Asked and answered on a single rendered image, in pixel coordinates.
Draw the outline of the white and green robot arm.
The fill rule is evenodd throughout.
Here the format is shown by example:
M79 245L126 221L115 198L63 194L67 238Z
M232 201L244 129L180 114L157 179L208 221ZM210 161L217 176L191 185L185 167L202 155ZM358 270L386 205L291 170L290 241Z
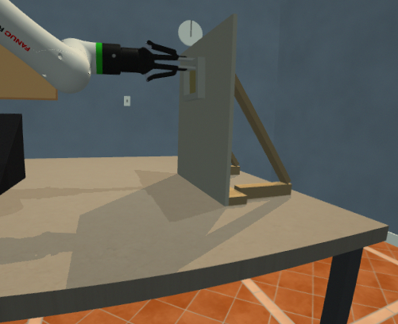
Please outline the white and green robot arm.
M120 44L60 41L9 0L0 0L0 45L67 94L83 90L91 74L121 74Z

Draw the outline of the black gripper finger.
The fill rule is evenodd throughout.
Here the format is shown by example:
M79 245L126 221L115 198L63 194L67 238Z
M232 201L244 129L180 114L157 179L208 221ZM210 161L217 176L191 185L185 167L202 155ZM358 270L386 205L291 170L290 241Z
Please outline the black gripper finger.
M182 65L176 66L176 65L157 64L157 63L150 63L150 62L145 62L145 66L154 67L154 69L171 70L170 72L164 72L164 73L159 73L159 74L154 74L154 75L146 73L144 75L145 75L147 82L151 81L152 79L174 76L177 71L186 71L186 70L195 71L195 67L192 67L192 66L182 66Z
M190 62L194 58L187 58L186 56L178 56L176 54L176 50L172 48L167 48L158 44L154 44L152 41L148 40L146 42L145 48L147 49L154 49L160 52L165 52L171 55L157 55L157 54L145 54L145 58L155 58L155 60L176 60L176 61L183 61L183 62Z

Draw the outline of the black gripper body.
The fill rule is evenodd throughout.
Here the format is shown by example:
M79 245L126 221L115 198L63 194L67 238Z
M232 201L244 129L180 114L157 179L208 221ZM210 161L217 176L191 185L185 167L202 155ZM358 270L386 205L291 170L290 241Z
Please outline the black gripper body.
M145 62L155 63L155 58L145 58L145 54L152 54L147 48L123 48L122 50L122 69L121 72L136 72L142 75L154 69L145 66Z

